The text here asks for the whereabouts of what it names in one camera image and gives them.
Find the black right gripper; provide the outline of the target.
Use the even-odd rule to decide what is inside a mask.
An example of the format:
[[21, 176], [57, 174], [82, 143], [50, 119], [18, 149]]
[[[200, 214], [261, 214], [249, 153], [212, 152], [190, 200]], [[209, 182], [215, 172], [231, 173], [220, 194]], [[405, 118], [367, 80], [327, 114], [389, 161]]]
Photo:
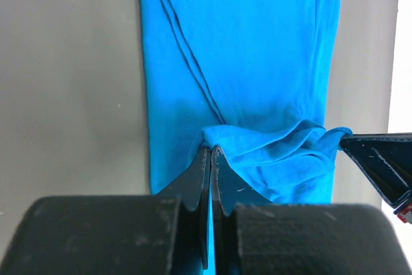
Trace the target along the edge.
[[350, 135], [339, 147], [403, 223], [411, 220], [411, 133]]

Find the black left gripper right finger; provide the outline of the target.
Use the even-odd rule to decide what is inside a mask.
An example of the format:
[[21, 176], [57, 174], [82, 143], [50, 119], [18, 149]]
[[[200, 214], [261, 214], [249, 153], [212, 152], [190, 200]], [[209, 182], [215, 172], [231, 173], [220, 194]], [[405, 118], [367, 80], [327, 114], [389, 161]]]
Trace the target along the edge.
[[217, 274], [410, 274], [382, 212], [362, 204], [273, 204], [211, 155]]

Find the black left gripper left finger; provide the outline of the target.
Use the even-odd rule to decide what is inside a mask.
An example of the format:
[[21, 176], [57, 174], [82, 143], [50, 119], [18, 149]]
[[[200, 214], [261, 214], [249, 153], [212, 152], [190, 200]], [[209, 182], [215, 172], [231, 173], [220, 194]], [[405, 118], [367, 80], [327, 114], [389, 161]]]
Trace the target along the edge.
[[47, 196], [27, 210], [2, 274], [202, 274], [211, 151], [155, 195]]

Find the blue t shirt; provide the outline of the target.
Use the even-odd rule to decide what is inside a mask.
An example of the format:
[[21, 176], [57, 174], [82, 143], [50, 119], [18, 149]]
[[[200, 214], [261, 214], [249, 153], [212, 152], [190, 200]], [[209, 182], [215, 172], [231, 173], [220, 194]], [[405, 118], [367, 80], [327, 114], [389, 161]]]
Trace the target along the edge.
[[219, 146], [278, 204], [328, 204], [348, 128], [324, 128], [341, 0], [140, 0], [149, 185]]

